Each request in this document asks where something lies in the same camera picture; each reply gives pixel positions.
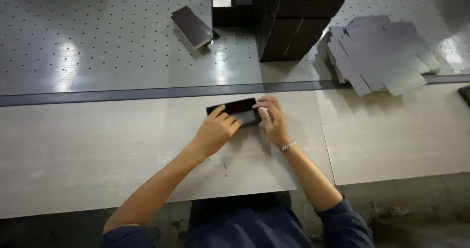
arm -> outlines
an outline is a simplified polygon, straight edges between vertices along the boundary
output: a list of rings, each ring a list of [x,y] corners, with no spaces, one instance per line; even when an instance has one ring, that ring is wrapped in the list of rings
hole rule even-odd
[[[265,131],[278,148],[291,143],[284,112],[276,98],[263,97],[253,108],[259,108]],[[323,222],[327,247],[373,247],[372,231],[362,217],[321,173],[298,146],[284,152],[309,202]]]
[[[198,164],[216,153],[242,122],[216,108],[203,122],[194,139],[179,155],[139,187],[104,225],[103,234],[121,226],[147,224],[176,186]]]
[[[263,97],[258,99],[253,108],[259,108],[265,131],[278,148],[283,148],[292,139],[287,130],[284,112],[276,98]],[[284,152],[289,164],[294,170],[302,189],[309,202],[317,211],[330,209],[343,200],[343,196],[321,173],[318,167],[294,145]]]

